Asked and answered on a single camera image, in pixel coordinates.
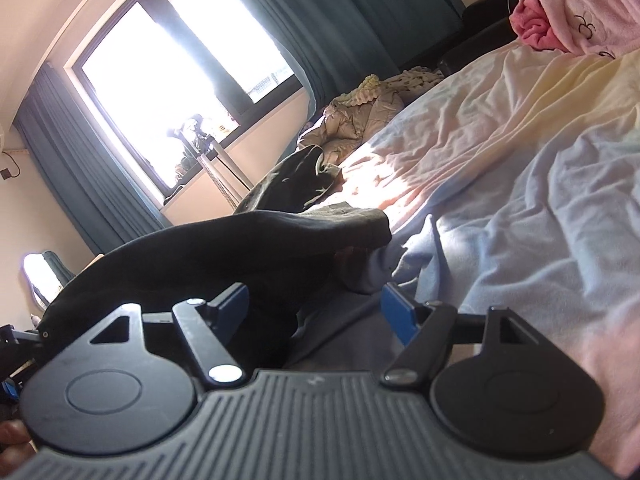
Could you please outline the right blue curtain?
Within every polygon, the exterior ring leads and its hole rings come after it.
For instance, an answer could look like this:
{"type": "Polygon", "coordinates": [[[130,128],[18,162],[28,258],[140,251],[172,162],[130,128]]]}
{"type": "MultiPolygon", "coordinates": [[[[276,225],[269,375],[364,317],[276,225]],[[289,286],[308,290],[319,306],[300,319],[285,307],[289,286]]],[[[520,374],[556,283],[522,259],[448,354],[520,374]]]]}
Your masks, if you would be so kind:
{"type": "Polygon", "coordinates": [[[317,113],[365,76],[389,77],[462,29],[462,0],[241,0],[317,113]]]}

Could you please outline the pink fleece blanket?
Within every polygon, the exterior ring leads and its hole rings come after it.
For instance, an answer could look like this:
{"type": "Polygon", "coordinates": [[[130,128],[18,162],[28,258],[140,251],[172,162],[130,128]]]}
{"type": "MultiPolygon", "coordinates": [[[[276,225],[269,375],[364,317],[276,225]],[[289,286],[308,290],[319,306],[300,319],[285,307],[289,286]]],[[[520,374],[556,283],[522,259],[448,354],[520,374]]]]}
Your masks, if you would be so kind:
{"type": "Polygon", "coordinates": [[[518,0],[510,23],[536,50],[619,58],[639,47],[639,0],[518,0]]]}

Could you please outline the beige quilted jacket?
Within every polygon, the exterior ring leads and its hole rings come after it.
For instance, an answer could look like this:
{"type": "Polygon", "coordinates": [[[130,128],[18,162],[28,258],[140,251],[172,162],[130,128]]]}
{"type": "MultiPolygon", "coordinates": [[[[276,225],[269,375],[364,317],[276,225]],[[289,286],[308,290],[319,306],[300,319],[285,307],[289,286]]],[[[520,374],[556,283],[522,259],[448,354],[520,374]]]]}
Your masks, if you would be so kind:
{"type": "Polygon", "coordinates": [[[340,166],[407,106],[444,79],[440,70],[431,72],[422,66],[387,79],[369,75],[357,88],[329,102],[318,122],[298,138],[296,150],[318,146],[327,164],[340,166]]]}

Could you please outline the vanity mirror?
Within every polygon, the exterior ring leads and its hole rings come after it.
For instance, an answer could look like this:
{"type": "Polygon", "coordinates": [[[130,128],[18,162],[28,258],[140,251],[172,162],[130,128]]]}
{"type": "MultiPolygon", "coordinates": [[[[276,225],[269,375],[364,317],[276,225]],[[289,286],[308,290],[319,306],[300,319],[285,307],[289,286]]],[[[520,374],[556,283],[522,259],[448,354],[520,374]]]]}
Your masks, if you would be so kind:
{"type": "Polygon", "coordinates": [[[47,310],[61,290],[75,277],[56,252],[31,252],[22,261],[32,299],[41,310],[47,310]]]}

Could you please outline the blue curtain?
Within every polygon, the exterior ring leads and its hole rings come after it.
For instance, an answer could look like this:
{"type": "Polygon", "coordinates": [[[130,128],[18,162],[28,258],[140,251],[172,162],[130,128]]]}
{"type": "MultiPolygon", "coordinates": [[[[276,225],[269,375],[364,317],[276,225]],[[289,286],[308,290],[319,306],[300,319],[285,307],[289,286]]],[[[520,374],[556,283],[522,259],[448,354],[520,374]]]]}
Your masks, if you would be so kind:
{"type": "Polygon", "coordinates": [[[389,77],[462,29],[462,0],[241,0],[317,113],[365,76],[389,77]]]}
{"type": "Polygon", "coordinates": [[[13,125],[43,181],[95,254],[170,226],[50,65],[36,73],[13,125]]]}

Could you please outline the left blue curtain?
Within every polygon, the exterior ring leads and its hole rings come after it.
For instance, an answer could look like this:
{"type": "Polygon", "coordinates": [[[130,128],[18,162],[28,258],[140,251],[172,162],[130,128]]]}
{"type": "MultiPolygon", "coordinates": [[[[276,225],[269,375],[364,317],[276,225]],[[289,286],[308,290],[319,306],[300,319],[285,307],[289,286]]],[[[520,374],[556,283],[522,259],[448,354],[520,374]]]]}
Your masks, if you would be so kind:
{"type": "Polygon", "coordinates": [[[13,125],[43,181],[95,254],[170,226],[50,65],[36,73],[13,125]]]}

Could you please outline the dark framed window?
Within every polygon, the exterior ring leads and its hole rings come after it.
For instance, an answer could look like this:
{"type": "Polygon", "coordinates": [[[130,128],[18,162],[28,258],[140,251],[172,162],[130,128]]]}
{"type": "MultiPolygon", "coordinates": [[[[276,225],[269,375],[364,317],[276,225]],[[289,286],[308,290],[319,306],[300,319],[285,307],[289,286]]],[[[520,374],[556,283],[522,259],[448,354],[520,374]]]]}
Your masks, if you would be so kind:
{"type": "Polygon", "coordinates": [[[231,206],[254,183],[227,146],[302,86],[241,0],[126,0],[72,70],[166,200],[204,170],[231,206]]]}

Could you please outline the pastel bed sheet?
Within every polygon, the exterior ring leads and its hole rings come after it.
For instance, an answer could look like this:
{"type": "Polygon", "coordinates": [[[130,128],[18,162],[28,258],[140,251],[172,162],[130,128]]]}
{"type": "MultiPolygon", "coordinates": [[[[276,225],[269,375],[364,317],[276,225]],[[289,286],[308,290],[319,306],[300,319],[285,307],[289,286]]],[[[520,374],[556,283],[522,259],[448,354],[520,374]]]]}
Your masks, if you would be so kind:
{"type": "Polygon", "coordinates": [[[639,57],[510,44],[344,163],[392,239],[306,312],[266,410],[278,479],[618,479],[639,467],[639,57]],[[386,387],[395,284],[457,309],[427,387],[386,387]]]}

